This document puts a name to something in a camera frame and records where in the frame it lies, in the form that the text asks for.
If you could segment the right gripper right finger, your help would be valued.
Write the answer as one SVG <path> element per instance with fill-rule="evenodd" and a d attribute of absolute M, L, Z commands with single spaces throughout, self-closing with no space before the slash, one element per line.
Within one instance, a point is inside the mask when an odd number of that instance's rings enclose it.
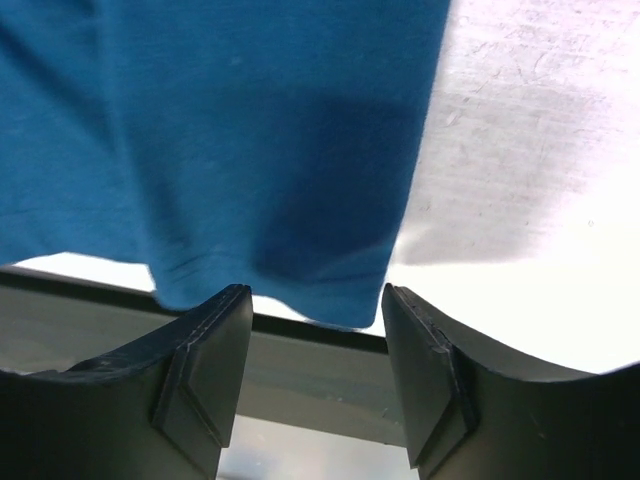
<path fill-rule="evenodd" d="M 639 368 L 515 350 L 387 285 L 382 313 L 410 465 L 423 479 L 635 479 Z"/>

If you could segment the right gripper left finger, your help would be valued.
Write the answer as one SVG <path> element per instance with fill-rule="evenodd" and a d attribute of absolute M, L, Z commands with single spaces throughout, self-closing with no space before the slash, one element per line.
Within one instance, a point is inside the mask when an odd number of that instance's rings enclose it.
<path fill-rule="evenodd" d="M 231 440 L 253 306 L 231 285 L 65 371 L 1 376 L 5 479 L 212 479 Z"/>

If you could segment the blue printed t-shirt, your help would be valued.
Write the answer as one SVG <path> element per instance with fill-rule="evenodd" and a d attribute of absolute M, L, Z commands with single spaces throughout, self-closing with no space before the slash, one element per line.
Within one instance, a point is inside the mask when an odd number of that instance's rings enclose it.
<path fill-rule="evenodd" d="M 445 1 L 5 1 L 1 260 L 148 266 L 187 310 L 246 284 L 369 327 Z"/>

